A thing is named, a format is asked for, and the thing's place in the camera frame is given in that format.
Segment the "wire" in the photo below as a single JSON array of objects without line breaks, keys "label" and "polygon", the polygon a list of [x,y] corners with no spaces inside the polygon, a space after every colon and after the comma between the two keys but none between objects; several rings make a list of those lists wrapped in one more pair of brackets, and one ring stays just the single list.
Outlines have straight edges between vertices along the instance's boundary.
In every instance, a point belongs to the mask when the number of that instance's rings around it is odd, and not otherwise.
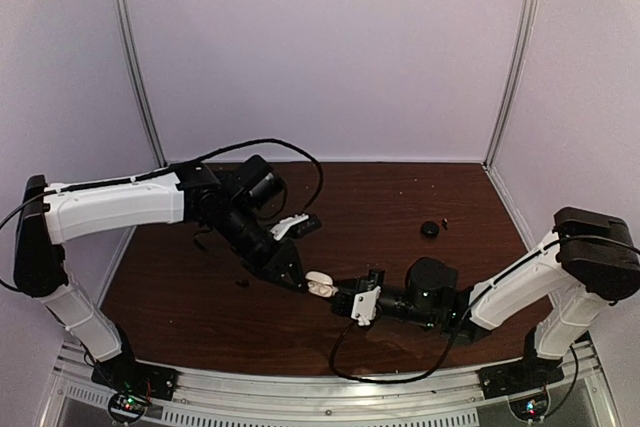
[{"label": "wire", "polygon": [[573,389],[575,388],[576,383],[578,382],[578,374],[580,372],[580,362],[578,361],[578,354],[576,354],[576,350],[573,348],[573,345],[570,346],[569,349],[571,349],[571,353],[573,354],[573,360],[576,363],[576,371],[573,373],[573,380],[571,381],[571,385],[569,386],[569,390],[567,390],[567,393],[564,394],[564,397],[562,398],[562,400],[560,402],[558,402],[558,405],[556,405],[551,412],[549,412],[548,414],[545,414],[543,416],[543,419],[542,419],[543,422],[545,420],[547,420],[549,417],[551,417],[552,415],[555,415],[556,412],[558,412],[562,408],[562,406],[569,399],[569,396],[571,395],[571,392],[573,392]]},{"label": "wire", "polygon": [[174,172],[175,170],[178,170],[181,167],[185,167],[185,166],[188,166],[188,165],[199,164],[201,162],[204,162],[205,160],[212,159],[213,157],[217,157],[219,155],[226,154],[228,152],[232,152],[234,150],[240,150],[240,149],[244,149],[246,147],[251,147],[251,146],[254,146],[254,145],[264,145],[264,144],[280,145],[280,146],[285,147],[285,148],[287,148],[289,150],[292,150],[292,151],[302,155],[303,157],[307,158],[314,165],[316,170],[318,171],[318,183],[316,185],[316,189],[313,192],[313,194],[311,195],[311,197],[309,198],[309,200],[307,200],[307,202],[304,204],[304,207],[302,208],[303,211],[307,210],[309,207],[311,207],[311,205],[313,205],[313,203],[316,201],[316,199],[318,198],[318,196],[322,192],[322,188],[324,186],[324,170],[322,169],[322,165],[320,164],[320,162],[314,156],[312,156],[310,153],[308,153],[307,151],[301,149],[297,145],[291,144],[289,142],[286,142],[286,141],[280,140],[280,139],[275,139],[275,138],[254,139],[254,140],[247,140],[246,142],[240,142],[238,144],[229,145],[227,147],[222,147],[220,149],[212,150],[211,152],[203,154],[203,155],[201,155],[199,157],[196,157],[194,159],[187,160],[185,162],[179,162],[177,164],[172,164],[172,165],[170,165],[168,167],[165,167],[164,170],[167,170],[167,172],[163,172],[163,173],[160,173],[158,175],[165,175],[168,172]]},{"label": "wire", "polygon": [[618,247],[622,247],[623,249],[630,250],[631,252],[634,252],[635,254],[640,255],[640,249],[638,249],[633,245],[625,244],[624,242],[620,242],[619,240],[609,239],[607,237],[601,237],[599,235],[590,235],[590,234],[572,235],[571,237],[563,237],[561,239],[555,240],[554,242],[560,243],[560,244],[566,244],[567,242],[571,242],[574,240],[593,240],[596,242],[604,242],[607,244],[612,244]]}]

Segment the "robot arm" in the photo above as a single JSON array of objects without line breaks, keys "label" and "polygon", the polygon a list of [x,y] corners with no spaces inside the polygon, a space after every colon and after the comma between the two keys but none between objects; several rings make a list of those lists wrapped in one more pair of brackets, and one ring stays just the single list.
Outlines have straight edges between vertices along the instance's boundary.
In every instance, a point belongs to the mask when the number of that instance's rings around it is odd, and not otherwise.
[{"label": "robot arm", "polygon": [[146,392],[146,381],[155,374],[136,362],[124,331],[100,312],[66,272],[64,242],[126,226],[195,222],[216,229],[256,277],[305,292],[293,239],[320,227],[318,218],[307,214],[284,219],[272,228],[258,223],[255,211],[284,188],[259,156],[233,171],[214,174],[205,165],[187,164],[143,177],[152,178],[50,185],[44,176],[29,179],[25,200],[47,195],[21,213],[14,264],[16,287],[44,304],[83,343],[110,386],[132,393]]},{"label": "robot arm", "polygon": [[555,292],[557,305],[525,339],[524,357],[481,371],[485,397],[522,392],[561,380],[558,367],[570,345],[611,302],[640,289],[640,265],[621,219],[575,208],[532,251],[496,276],[456,291],[457,271],[422,258],[408,270],[404,289],[384,284],[384,271],[336,282],[309,272],[309,291],[331,302],[332,312],[369,327],[381,317],[441,326],[450,342],[470,343],[519,310]]}]

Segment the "black cable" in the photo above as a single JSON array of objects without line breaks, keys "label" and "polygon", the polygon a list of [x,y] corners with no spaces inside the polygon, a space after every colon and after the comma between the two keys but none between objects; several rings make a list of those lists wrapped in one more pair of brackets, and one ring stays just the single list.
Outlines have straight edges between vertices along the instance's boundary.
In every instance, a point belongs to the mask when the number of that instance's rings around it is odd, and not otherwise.
[{"label": "black cable", "polygon": [[619,240],[609,239],[607,237],[601,237],[599,235],[591,235],[591,234],[579,234],[572,235],[571,237],[563,237],[561,239],[555,240],[555,243],[566,244],[567,242],[571,242],[574,240],[594,240],[596,242],[604,242],[606,244],[617,245],[618,247],[622,247],[623,249],[630,250],[637,255],[640,255],[640,249],[633,245],[625,244],[624,242],[620,242]]},{"label": "black cable", "polygon": [[[280,140],[280,139],[274,139],[274,138],[254,139],[254,140],[247,140],[246,142],[240,142],[238,144],[228,145],[227,147],[222,147],[220,149],[212,150],[211,152],[203,154],[203,155],[201,155],[199,157],[196,157],[194,159],[170,165],[170,166],[165,168],[165,170],[167,170],[167,172],[163,172],[163,173],[158,174],[158,175],[165,175],[166,173],[174,172],[175,170],[178,170],[178,169],[180,169],[182,167],[185,167],[185,166],[188,166],[188,165],[199,164],[201,162],[204,162],[205,160],[209,160],[209,159],[211,159],[213,157],[217,157],[218,155],[226,154],[226,153],[232,152],[234,150],[240,150],[240,149],[244,149],[246,147],[251,147],[251,146],[254,146],[254,145],[264,145],[264,144],[280,145],[280,146],[285,147],[285,148],[287,148],[289,150],[293,150],[294,152],[296,152],[296,153],[302,155],[303,157],[307,158],[314,165],[316,170],[318,171],[318,183],[316,185],[316,189],[313,192],[313,194],[311,195],[311,197],[309,198],[309,200],[307,200],[306,204],[304,204],[304,207],[302,208],[303,211],[307,210],[316,201],[316,199],[320,195],[320,192],[322,192],[322,187],[324,186],[324,170],[322,169],[322,165],[320,164],[320,162],[314,156],[312,156],[310,153],[308,153],[307,151],[301,149],[297,145],[293,145],[293,144],[291,144],[289,142],[286,142],[286,141]],[[148,178],[153,178],[153,177],[140,178],[139,180],[147,180]]]},{"label": "black cable", "polygon": [[573,348],[573,345],[570,346],[569,349],[571,349],[571,353],[573,354],[573,360],[576,363],[576,371],[573,374],[573,380],[571,381],[569,390],[567,390],[567,393],[564,394],[564,397],[562,398],[562,400],[558,402],[558,405],[556,405],[553,408],[553,410],[551,410],[551,412],[549,412],[548,414],[544,414],[543,422],[547,420],[549,417],[551,417],[552,415],[555,415],[556,412],[558,412],[562,408],[562,406],[567,402],[567,399],[569,399],[571,392],[573,392],[573,389],[575,388],[576,383],[578,382],[578,374],[580,372],[580,362],[578,361],[578,354],[576,354],[576,350]]},{"label": "black cable", "polygon": [[226,154],[228,152],[233,152],[235,150],[244,149],[246,147],[251,147],[254,145],[264,145],[264,144],[280,145],[289,150],[292,150],[302,155],[303,157],[307,158],[318,171],[318,183],[316,184],[316,189],[311,195],[311,197],[309,198],[309,200],[307,200],[306,204],[304,204],[304,207],[302,207],[303,211],[307,210],[316,201],[316,199],[322,192],[322,188],[324,186],[324,170],[322,169],[322,164],[320,164],[320,162],[313,155],[308,153],[306,150],[298,147],[297,145],[294,145],[285,140],[275,139],[270,137],[247,140],[245,142],[240,142],[237,144],[228,145],[226,147],[221,147],[219,149],[212,150],[211,152],[195,157],[191,160],[186,160],[184,162],[177,162],[167,167],[163,167],[158,170],[147,172],[146,174],[137,175],[135,177],[120,177],[117,179],[101,180],[98,182],[86,182],[82,184],[74,184],[74,185],[69,185],[67,187],[64,187],[63,189],[60,190],[60,192],[78,192],[81,190],[95,189],[97,187],[110,187],[114,185],[122,185],[122,184],[129,184],[132,182],[142,182],[144,180],[151,180],[157,177],[161,177],[163,175],[170,174],[172,172],[176,172],[177,170],[183,167],[200,164],[205,160],[212,159],[213,157],[217,157],[219,155]]}]

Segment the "white wall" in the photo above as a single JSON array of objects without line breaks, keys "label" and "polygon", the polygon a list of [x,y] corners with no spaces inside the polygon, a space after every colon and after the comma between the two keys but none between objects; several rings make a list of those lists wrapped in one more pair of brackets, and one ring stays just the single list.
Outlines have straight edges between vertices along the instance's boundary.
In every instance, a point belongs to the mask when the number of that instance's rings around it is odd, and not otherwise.
[{"label": "white wall", "polygon": [[[0,212],[27,178],[74,182],[152,167],[112,0],[0,0]],[[13,233],[0,235],[12,281]],[[97,295],[122,232],[68,244],[69,270]],[[0,289],[0,424],[33,425],[61,333],[36,301]]]},{"label": "white wall", "polygon": [[[573,205],[626,219],[640,244],[640,0],[541,0],[526,59],[496,165],[532,238]],[[592,333],[636,426],[640,295]]]},{"label": "white wall", "polygon": [[[325,160],[479,161],[522,0],[129,0],[160,138]],[[282,150],[271,158],[291,158]]]}]

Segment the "dark wooden surface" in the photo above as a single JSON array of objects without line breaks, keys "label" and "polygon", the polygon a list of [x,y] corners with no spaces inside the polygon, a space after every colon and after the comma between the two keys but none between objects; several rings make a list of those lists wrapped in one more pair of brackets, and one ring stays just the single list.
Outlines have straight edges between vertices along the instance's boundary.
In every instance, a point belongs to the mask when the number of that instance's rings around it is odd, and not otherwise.
[{"label": "dark wooden surface", "polygon": [[[315,185],[310,164],[277,166],[300,208]],[[459,287],[502,270],[524,247],[479,165],[327,164],[322,196],[311,211],[323,228],[298,242],[305,270],[336,279],[387,271],[402,285],[406,269],[430,256],[459,270]],[[425,220],[447,218],[435,240],[420,236]],[[260,282],[243,270],[224,240],[192,245],[193,225],[139,227],[103,305],[127,331],[139,358],[183,367],[281,375],[328,374],[327,357],[347,319],[309,294]],[[242,288],[236,281],[247,279]],[[521,355],[527,331],[550,310],[541,300],[486,339],[456,347],[445,366]],[[339,356],[358,374],[428,369],[445,345],[436,332],[380,321],[352,329]]]}]

